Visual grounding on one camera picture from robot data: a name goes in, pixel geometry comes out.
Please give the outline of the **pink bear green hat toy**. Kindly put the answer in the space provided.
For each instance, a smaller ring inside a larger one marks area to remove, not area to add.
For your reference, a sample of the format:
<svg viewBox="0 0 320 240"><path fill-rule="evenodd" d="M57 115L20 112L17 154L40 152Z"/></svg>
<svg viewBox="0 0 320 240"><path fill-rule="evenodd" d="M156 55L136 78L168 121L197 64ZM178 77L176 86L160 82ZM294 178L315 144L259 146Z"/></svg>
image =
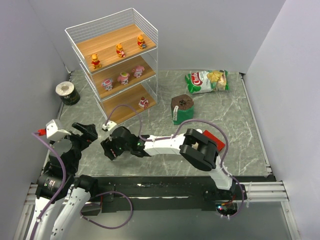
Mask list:
<svg viewBox="0 0 320 240"><path fill-rule="evenodd" d="M130 74L128 72L121 72L117 77L117 81L120 82L121 85L127 85L129 83Z"/></svg>

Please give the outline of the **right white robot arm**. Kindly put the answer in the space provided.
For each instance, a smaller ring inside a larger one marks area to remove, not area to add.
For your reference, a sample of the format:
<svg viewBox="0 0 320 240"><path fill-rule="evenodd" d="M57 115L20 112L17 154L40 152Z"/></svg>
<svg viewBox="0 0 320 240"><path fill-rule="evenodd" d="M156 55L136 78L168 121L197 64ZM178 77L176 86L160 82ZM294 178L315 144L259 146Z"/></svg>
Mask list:
<svg viewBox="0 0 320 240"><path fill-rule="evenodd" d="M100 145L111 161L124 152L144 158L156 155L179 155L194 168L208 172L218 190L234 192L236 182L224 168L217 143L207 131L187 129L171 136L134 135L124 126L116 127Z"/></svg>

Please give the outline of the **orange bear red shirt toy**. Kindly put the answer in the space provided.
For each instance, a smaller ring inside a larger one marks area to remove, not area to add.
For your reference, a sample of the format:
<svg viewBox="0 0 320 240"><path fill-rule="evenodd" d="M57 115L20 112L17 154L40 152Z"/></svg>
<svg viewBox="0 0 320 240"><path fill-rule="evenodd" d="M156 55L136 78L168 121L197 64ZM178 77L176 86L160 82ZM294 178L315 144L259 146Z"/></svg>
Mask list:
<svg viewBox="0 0 320 240"><path fill-rule="evenodd" d="M126 56L123 46L119 43L115 46L116 53L120 58L124 58Z"/></svg>

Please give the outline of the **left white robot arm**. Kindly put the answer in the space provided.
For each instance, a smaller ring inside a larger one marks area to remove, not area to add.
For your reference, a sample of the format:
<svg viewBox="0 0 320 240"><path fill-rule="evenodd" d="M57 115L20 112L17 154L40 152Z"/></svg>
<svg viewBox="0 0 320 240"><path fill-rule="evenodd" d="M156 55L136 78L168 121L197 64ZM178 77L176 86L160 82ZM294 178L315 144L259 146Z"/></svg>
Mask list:
<svg viewBox="0 0 320 240"><path fill-rule="evenodd" d="M67 131L58 119L52 119L32 133L49 149L49 155L36 182L28 240L63 240L86 202L98 192L97 179L75 177L82 151L98 139L96 126L75 122L72 127L80 133Z"/></svg>

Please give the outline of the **pink blue bear toy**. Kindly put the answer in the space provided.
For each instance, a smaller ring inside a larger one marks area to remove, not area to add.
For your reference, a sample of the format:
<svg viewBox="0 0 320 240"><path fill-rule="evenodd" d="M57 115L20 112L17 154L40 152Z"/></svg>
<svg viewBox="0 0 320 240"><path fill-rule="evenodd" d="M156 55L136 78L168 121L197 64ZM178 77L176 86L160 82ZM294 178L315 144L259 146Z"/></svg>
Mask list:
<svg viewBox="0 0 320 240"><path fill-rule="evenodd" d="M102 81L101 86L106 91L111 91L113 89L113 79L112 78L106 78Z"/></svg>

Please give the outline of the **small orange bear toy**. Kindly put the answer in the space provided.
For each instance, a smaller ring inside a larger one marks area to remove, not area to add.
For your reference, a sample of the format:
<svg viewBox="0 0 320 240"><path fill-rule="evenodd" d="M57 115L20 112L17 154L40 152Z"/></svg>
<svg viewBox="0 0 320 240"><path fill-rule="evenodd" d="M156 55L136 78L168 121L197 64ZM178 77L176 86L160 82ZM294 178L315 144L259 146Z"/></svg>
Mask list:
<svg viewBox="0 0 320 240"><path fill-rule="evenodd" d="M137 37L137 45L140 49L145 49L147 47L147 44L146 44L144 37L142 35L139 35Z"/></svg>

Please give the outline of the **strawberry cake slice toy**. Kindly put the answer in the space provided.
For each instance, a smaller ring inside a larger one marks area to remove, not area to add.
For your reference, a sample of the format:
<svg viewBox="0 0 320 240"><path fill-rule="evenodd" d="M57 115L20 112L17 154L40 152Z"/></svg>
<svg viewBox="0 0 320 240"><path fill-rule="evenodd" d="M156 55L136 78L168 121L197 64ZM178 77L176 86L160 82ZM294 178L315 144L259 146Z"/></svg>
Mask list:
<svg viewBox="0 0 320 240"><path fill-rule="evenodd" d="M138 106L142 109L146 109L149 106L149 101L144 96L142 96L139 100Z"/></svg>

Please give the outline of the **pink pig purple bow toy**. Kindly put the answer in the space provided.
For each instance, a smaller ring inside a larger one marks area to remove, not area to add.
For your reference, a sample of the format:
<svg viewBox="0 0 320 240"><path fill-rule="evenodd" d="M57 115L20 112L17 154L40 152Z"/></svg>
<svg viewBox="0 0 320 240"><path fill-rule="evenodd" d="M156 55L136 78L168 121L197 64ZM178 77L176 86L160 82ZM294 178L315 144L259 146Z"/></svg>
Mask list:
<svg viewBox="0 0 320 240"><path fill-rule="evenodd" d="M135 78L140 78L144 71L145 68L142 65L138 65L131 70Z"/></svg>

